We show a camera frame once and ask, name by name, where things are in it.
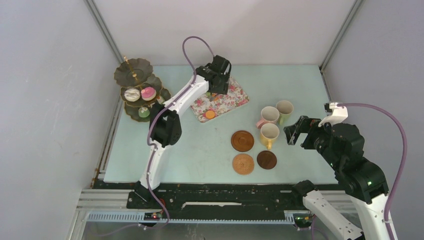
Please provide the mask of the green layered cake slice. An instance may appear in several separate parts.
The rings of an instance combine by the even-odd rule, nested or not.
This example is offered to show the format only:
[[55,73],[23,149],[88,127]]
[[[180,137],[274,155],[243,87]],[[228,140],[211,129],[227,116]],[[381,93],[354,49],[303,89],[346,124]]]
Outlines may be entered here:
[[161,95],[159,95],[156,98],[156,101],[158,102],[158,104],[163,104],[166,100]]

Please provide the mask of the pink frosted donut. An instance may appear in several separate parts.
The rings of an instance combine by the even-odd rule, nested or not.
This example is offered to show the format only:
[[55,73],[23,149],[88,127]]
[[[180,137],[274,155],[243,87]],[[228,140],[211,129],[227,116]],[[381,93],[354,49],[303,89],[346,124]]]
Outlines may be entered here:
[[148,102],[156,98],[157,91],[153,87],[146,87],[140,91],[141,98]]

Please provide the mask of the white chocolate-drizzled donut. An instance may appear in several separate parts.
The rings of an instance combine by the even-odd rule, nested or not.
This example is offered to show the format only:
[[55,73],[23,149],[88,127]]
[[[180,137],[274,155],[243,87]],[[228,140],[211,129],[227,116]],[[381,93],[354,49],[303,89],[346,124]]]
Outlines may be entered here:
[[141,92],[136,88],[128,88],[123,93],[124,99],[128,102],[136,102],[141,98]]

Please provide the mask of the orange round biscuit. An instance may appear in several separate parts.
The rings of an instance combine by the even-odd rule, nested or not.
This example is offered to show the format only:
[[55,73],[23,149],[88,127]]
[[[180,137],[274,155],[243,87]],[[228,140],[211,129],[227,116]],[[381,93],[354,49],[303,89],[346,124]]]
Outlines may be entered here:
[[216,117],[216,113],[213,110],[208,110],[204,113],[204,117],[208,120],[211,120]]

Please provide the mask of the green round cake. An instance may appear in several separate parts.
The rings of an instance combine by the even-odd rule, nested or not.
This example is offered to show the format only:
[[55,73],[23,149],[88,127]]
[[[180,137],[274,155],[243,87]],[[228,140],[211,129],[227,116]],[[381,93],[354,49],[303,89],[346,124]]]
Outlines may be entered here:
[[138,109],[138,116],[140,118],[147,118],[150,116],[150,110],[147,107],[140,107]]

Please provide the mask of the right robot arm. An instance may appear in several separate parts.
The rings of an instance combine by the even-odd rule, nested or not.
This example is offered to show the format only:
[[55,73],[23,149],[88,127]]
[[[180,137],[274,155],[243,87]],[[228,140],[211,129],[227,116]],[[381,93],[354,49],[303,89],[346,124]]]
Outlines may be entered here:
[[334,170],[335,179],[350,197],[361,222],[358,228],[336,210],[310,181],[304,180],[291,189],[291,204],[308,209],[339,240],[389,240],[384,220],[389,187],[382,169],[364,157],[365,139],[355,125],[325,123],[301,116],[283,129],[288,145],[295,145],[300,134],[306,134],[301,147],[316,150]]

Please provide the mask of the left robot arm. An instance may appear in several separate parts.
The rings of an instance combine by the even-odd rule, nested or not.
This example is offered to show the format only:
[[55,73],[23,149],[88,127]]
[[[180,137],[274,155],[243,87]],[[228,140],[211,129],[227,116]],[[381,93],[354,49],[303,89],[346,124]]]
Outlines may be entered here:
[[166,151],[170,150],[182,135],[180,117],[205,93],[227,94],[231,70],[232,64],[228,59],[215,55],[211,63],[194,69],[193,76],[175,96],[152,107],[147,134],[149,158],[139,179],[139,186],[134,190],[139,197],[138,201],[145,208],[153,208],[158,202],[158,194],[153,189],[161,183]]

